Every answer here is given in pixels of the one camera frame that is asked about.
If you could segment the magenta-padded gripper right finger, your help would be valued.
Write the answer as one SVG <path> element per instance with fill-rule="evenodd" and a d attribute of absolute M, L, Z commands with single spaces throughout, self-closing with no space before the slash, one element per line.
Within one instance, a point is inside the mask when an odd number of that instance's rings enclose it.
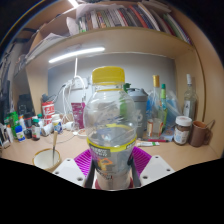
<path fill-rule="evenodd" d="M 174 169 L 159 155 L 151 156 L 138 147 L 133 149 L 132 155 L 135 186 L 145 186 L 174 173 Z"/>

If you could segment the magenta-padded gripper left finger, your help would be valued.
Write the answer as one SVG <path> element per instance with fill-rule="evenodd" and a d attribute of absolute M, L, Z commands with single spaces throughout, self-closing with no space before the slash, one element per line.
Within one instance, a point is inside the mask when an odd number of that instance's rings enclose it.
<path fill-rule="evenodd" d="M 74 159 L 66 158 L 54 171 L 67 181 L 84 188 L 93 188 L 95 182 L 95 170 L 89 150 L 85 150 Z"/>

